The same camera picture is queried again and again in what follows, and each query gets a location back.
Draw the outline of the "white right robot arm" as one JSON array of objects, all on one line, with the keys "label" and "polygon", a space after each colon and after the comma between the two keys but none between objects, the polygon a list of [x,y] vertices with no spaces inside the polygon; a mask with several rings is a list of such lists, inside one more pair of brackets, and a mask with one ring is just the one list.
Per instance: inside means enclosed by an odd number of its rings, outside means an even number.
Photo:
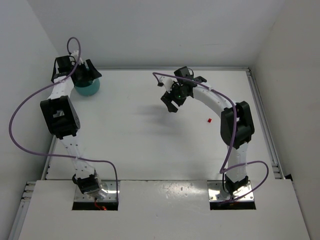
[{"label": "white right robot arm", "polygon": [[157,85],[165,88],[161,101],[170,113],[191,97],[209,107],[220,118],[220,136],[228,150],[220,169],[223,189],[230,195],[249,182],[246,171],[247,149],[255,132],[251,109],[246,101],[236,102],[213,89],[202,76],[194,76],[188,67],[173,75],[154,73]]}]

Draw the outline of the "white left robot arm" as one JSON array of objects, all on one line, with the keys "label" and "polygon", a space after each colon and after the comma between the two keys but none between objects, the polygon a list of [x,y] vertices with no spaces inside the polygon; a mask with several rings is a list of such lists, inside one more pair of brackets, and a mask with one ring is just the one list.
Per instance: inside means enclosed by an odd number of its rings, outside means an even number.
[{"label": "white left robot arm", "polygon": [[88,160],[83,160],[80,145],[80,119],[71,102],[71,92],[77,80],[86,77],[88,70],[78,54],[57,57],[51,81],[51,94],[40,102],[40,108],[49,132],[63,144],[75,169],[72,181],[83,195],[98,199],[102,190],[101,180]]}]

